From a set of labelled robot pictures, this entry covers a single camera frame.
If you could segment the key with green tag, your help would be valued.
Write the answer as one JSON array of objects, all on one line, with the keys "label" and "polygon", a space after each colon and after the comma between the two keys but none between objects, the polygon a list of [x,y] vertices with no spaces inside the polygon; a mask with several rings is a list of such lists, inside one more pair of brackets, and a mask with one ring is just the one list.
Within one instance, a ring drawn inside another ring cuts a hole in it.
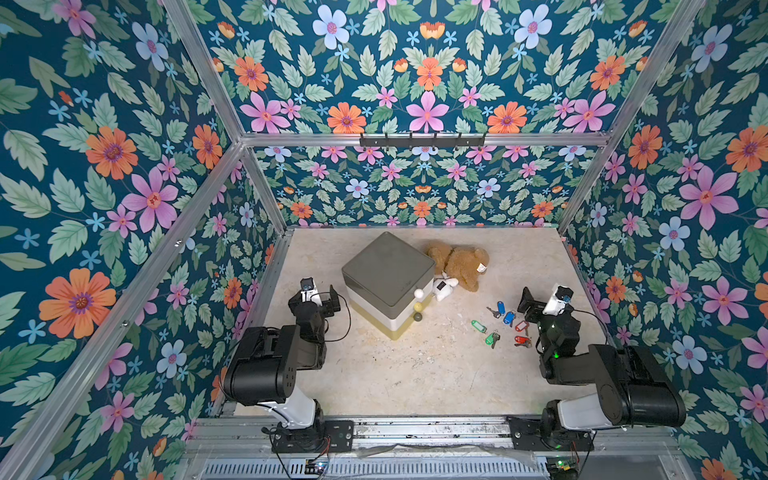
[{"label": "key with green tag", "polygon": [[491,348],[494,349],[496,347],[496,344],[499,342],[501,336],[497,332],[491,333],[489,336],[485,338],[485,343]]},{"label": "key with green tag", "polygon": [[475,330],[477,330],[480,333],[487,332],[487,327],[477,320],[472,320],[471,325]]}]

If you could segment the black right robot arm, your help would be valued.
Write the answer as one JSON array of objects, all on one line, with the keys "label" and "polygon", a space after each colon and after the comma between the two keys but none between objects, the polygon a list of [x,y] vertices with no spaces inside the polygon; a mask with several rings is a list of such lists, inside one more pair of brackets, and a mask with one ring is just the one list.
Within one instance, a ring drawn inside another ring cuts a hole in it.
[{"label": "black right robot arm", "polygon": [[586,396],[550,401],[542,412],[542,434],[682,426],[684,401],[649,348],[590,344],[586,352],[576,352],[581,322],[573,317],[572,295],[572,289],[557,285],[543,302],[525,287],[517,307],[523,321],[537,327],[542,377],[551,385],[595,387]]}]

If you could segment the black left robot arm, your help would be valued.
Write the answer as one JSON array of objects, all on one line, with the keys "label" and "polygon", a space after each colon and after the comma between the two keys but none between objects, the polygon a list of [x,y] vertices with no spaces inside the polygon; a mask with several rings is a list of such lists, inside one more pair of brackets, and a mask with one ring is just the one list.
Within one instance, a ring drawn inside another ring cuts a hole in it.
[{"label": "black left robot arm", "polygon": [[295,322],[281,327],[249,327],[240,339],[222,381],[225,397],[243,406],[256,406],[272,415],[289,432],[320,434],[322,407],[298,386],[300,371],[324,366],[327,319],[341,310],[341,298],[303,289],[288,302]]}]

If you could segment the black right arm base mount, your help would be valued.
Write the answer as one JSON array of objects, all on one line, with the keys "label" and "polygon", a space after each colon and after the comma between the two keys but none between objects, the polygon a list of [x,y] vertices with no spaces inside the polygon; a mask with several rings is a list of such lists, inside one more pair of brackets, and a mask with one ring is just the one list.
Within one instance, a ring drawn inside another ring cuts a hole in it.
[{"label": "black right arm base mount", "polygon": [[589,430],[566,429],[552,408],[545,408],[538,417],[507,416],[505,421],[516,450],[589,452],[594,448],[593,434]]}]

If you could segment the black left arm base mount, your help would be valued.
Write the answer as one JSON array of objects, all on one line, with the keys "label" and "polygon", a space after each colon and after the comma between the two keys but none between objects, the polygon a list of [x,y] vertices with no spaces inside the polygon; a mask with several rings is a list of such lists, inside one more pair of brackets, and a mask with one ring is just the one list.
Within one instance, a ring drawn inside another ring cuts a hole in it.
[{"label": "black left arm base mount", "polygon": [[307,428],[288,429],[278,425],[269,433],[269,437],[272,450],[280,454],[345,453],[352,450],[354,433],[354,421],[319,417]]}]

